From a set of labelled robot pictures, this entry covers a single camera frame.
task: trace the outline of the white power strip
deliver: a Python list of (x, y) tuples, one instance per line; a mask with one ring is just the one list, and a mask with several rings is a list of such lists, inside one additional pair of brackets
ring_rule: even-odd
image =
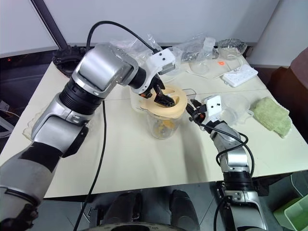
[(222, 79), (225, 81), (226, 84), (229, 84), (232, 87), (237, 87), (242, 83), (245, 83), (246, 81), (255, 77), (257, 74), (258, 71), (256, 71), (249, 65), (244, 64), (240, 71), (234, 69), (230, 72), (227, 72), (222, 76)]

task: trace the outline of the table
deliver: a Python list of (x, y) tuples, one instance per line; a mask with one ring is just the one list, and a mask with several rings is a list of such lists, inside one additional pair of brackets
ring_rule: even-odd
[[(231, 68), (238, 66), (237, 61), (228, 61), (228, 64)], [(226, 71), (224, 66), (213, 65), (206, 76), (215, 77)], [(31, 143), (22, 134), (23, 130), (67, 81), (68, 78), (51, 63), (8, 139), (0, 155), (0, 165)], [(169, 84), (194, 89), (198, 100), (213, 93), (230, 92), (244, 95), (251, 103), (271, 96), (258, 77), (232, 88), (220, 78), (208, 80), (183, 72)], [(190, 122), (187, 113), (172, 137), (157, 140), (148, 130), (145, 115), (131, 108), (129, 87), (116, 86), (105, 103), (106, 150), (93, 193), (223, 180), (215, 161), (217, 150), (209, 134)], [(88, 193), (103, 147), (103, 127), (102, 107), (99, 107), (78, 153), (59, 162), (45, 198)], [(308, 168), (308, 145), (294, 126), (285, 139), (268, 131), (253, 118), (234, 128), (249, 137), (248, 146), (256, 162), (254, 177)]]

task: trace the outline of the green bin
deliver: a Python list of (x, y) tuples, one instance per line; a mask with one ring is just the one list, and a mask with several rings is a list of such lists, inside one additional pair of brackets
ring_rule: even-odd
[(281, 226), (295, 231), (308, 231), (308, 195), (296, 198), (274, 212)]

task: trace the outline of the black cable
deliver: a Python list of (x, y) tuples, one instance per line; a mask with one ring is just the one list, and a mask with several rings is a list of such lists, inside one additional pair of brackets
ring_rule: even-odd
[(214, 127), (209, 126), (209, 125), (205, 125), (205, 124), (199, 123), (199, 122), (196, 121), (196, 119), (194, 118), (195, 115), (197, 115), (197, 112), (196, 112), (196, 111), (193, 112), (193, 114), (192, 114), (192, 119), (193, 119), (193, 121), (194, 121), (197, 125), (202, 126), (202, 127), (204, 127), (204, 128), (208, 128), (208, 129), (214, 130), (214, 131), (219, 132), (219, 133), (222, 133), (222, 134), (225, 134), (225, 135), (227, 135), (227, 136), (230, 136), (231, 138), (237, 140), (237, 141), (240, 143), (239, 145), (237, 145), (237, 146), (235, 146), (235, 147), (233, 147), (233, 148), (229, 148), (229, 149), (226, 149), (226, 150), (224, 150), (224, 151), (218, 153), (217, 156), (216, 156), (216, 162), (218, 163), (218, 165), (220, 166), (219, 157), (220, 157), (222, 154), (227, 153), (227, 152), (230, 152), (230, 151), (233, 151), (233, 150), (235, 150), (235, 149), (237, 149), (237, 148), (240, 148), (240, 147), (245, 147), (246, 150), (248, 151), (249, 155), (250, 155), (250, 158), (251, 158), (251, 171), (250, 171), (250, 176), (252, 177), (252, 175), (253, 175), (253, 173), (254, 173), (254, 171), (255, 171), (255, 159), (254, 159), (254, 156), (252, 155), (252, 152), (251, 152), (250, 148), (246, 145), (247, 142), (248, 142), (248, 137), (247, 137), (246, 135), (242, 134), (242, 133), (239, 133), (241, 136), (244, 136), (244, 137), (245, 137), (245, 141), (243, 142), (241, 139), (237, 138), (236, 136), (233, 136), (233, 135), (230, 134), (230, 133), (227, 133), (227, 132), (225, 132), (225, 131), (222, 131), (222, 130), (220, 130), (220, 129), (214, 128)]
[(11, 135), (11, 133), (9, 133), (9, 134), (7, 134), (5, 136), (0, 136), (0, 138), (8, 138), (8, 137), (10, 137), (10, 135)]
[(85, 208), (86, 208), (86, 206), (87, 206), (87, 203), (89, 202), (90, 195), (91, 195), (91, 193), (92, 193), (92, 191), (93, 191), (93, 188), (94, 188), (94, 186), (95, 186), (95, 183), (96, 183), (96, 180), (97, 180), (98, 175), (99, 175), (99, 173), (100, 173), (101, 166), (102, 166), (102, 162), (103, 162), (103, 156), (104, 156), (105, 147), (106, 147), (106, 135), (107, 135), (107, 122), (106, 122), (105, 101), (103, 101), (103, 117), (104, 117), (104, 140), (103, 140), (103, 150), (102, 150), (102, 153), (101, 153), (100, 162), (99, 162), (99, 164), (98, 164), (97, 171), (96, 171), (96, 174), (95, 174), (93, 183), (92, 183), (92, 185), (91, 185), (91, 188), (90, 188), (90, 190), (89, 190), (89, 192), (88, 192), (88, 195), (87, 195), (87, 197), (86, 197), (86, 199), (85, 199), (85, 202), (84, 202), (83, 205), (82, 205), (81, 211), (80, 211), (79, 216), (78, 216), (78, 218), (77, 218), (77, 221), (76, 221), (76, 223), (75, 223), (74, 231), (77, 230), (78, 225), (79, 225), (80, 220), (81, 220), (81, 217), (82, 217), (82, 215), (83, 215), (83, 212), (84, 212), (84, 210), (85, 210)]
[(216, 228), (216, 225), (217, 225), (217, 216), (218, 216), (218, 212), (219, 212), (219, 210), (220, 210), (220, 207), (221, 207), (222, 205), (224, 205), (228, 199), (229, 199), (229, 197), (228, 197), (228, 196), (225, 196), (225, 197), (218, 203), (218, 205), (217, 205), (217, 208), (216, 208), (216, 211), (215, 211), (215, 214), (214, 214), (214, 231), (217, 230), (217, 228)]
[(94, 24), (89, 32), (89, 35), (88, 35), (88, 38), (87, 38), (87, 48), (86, 50), (88, 51), (90, 49), (90, 43), (91, 43), (91, 38), (92, 38), (92, 34), (94, 32), (94, 30), (100, 26), (100, 25), (103, 25), (103, 24), (111, 24), (111, 25), (115, 25), (115, 26), (118, 26), (124, 30), (126, 30), (127, 32), (131, 33), (133, 36), (135, 36), (138, 40), (140, 40), (145, 46), (147, 46), (149, 49), (151, 49), (154, 53), (157, 53), (159, 52), (158, 49), (155, 49), (153, 47), (151, 47), (149, 44), (146, 43), (146, 41), (144, 41), (142, 38), (140, 38), (137, 34), (135, 34), (133, 31), (131, 31), (130, 29), (128, 29), (127, 27), (119, 24), (119, 23), (116, 23), (116, 22), (112, 22), (112, 21), (100, 21), (100, 22), (97, 22), (96, 24)]

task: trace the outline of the green towel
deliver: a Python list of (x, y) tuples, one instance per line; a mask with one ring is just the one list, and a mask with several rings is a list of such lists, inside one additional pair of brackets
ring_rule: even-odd
[(284, 138), (289, 133), (290, 129), (291, 119), (287, 116), (286, 118), (282, 119), (281, 123), (278, 125), (277, 128), (275, 128), (274, 131), (276, 131), (281, 138)]
[(289, 111), (278, 105), (270, 97), (265, 97), (261, 99), (256, 104), (256, 107), (255, 109), (253, 109), (253, 112), (255, 113), (254, 118), (268, 130), (274, 130), (282, 138), (284, 138), (288, 134), (291, 128)]

